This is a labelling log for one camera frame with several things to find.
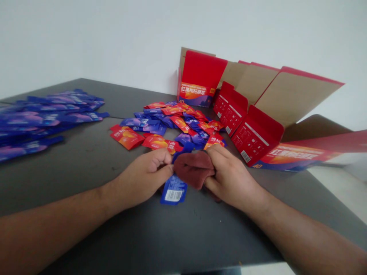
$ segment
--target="brown cardboard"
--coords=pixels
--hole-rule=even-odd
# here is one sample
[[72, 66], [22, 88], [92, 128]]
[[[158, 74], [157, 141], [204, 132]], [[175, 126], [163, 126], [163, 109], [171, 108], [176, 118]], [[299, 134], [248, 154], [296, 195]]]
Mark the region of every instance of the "brown cardboard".
[[280, 72], [255, 106], [286, 128], [299, 121], [341, 86]]
[[323, 138], [352, 131], [321, 115], [312, 115], [297, 124], [289, 126], [281, 142], [299, 141], [303, 139]]
[[224, 70], [221, 81], [218, 84], [218, 88], [222, 86], [223, 81], [236, 87], [242, 77], [244, 76], [249, 64], [243, 64], [238, 62], [228, 61], [227, 67]]
[[237, 92], [248, 99], [248, 106], [254, 105], [278, 72], [278, 70], [251, 64], [237, 86], [231, 84], [235, 86]]
[[193, 51], [193, 52], [203, 53], [203, 54], [210, 55], [210, 56], [215, 56], [215, 54], [213, 54], [213, 53], [207, 53], [207, 52], [202, 52], [202, 51], [198, 51], [198, 50], [193, 50], [193, 49], [181, 47], [181, 57], [180, 57], [181, 73], [184, 72], [185, 56], [186, 56], [186, 52], [188, 50]]

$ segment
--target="red cloth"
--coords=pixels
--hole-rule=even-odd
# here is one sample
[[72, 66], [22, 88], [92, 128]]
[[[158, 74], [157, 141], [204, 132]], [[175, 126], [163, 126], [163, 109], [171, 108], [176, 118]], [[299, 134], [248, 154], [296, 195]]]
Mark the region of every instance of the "red cloth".
[[174, 172], [186, 184], [200, 190], [207, 177], [215, 175], [210, 157], [204, 151], [183, 153], [174, 164]]

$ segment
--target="pile of sachets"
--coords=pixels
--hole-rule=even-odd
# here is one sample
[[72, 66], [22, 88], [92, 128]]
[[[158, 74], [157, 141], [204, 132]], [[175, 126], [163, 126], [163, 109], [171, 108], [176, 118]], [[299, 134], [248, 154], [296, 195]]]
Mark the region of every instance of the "pile of sachets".
[[75, 89], [46, 97], [28, 96], [0, 107], [0, 162], [42, 151], [63, 140], [62, 136], [47, 136], [103, 120], [109, 114], [95, 112], [103, 104], [102, 98]]

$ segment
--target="white wall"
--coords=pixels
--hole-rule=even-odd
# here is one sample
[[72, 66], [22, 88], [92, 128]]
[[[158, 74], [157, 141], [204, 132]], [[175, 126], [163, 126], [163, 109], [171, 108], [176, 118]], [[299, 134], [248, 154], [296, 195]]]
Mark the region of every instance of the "white wall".
[[0, 1], [0, 99], [83, 74], [72, 1]]
[[185, 46], [344, 81], [313, 113], [367, 129], [364, 0], [52, 2], [0, 4], [0, 97], [77, 77], [173, 94]]

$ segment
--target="table surface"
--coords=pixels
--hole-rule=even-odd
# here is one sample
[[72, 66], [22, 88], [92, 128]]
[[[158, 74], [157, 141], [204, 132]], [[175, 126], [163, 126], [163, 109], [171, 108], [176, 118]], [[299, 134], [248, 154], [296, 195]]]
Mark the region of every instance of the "table surface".
[[[87, 79], [31, 92], [43, 96], [65, 89], [84, 89], [104, 97], [99, 110], [115, 118], [86, 123], [62, 133], [65, 141], [48, 150], [0, 165], [0, 215], [44, 205], [98, 187], [115, 178], [130, 162], [150, 149], [131, 151], [113, 140], [109, 128], [131, 117], [143, 106], [175, 97]], [[0, 100], [12, 103], [25, 95]], [[206, 109], [214, 116], [212, 110]], [[165, 137], [173, 140], [178, 130]], [[228, 135], [228, 149], [237, 152]], [[299, 173], [248, 168], [270, 193], [330, 226], [367, 249], [367, 226], [309, 172]], [[279, 251], [243, 213], [217, 204], [200, 191], [188, 188], [177, 206], [162, 205], [155, 194], [143, 204], [107, 221], [42, 274], [161, 274], [199, 272], [239, 264], [283, 261]]]

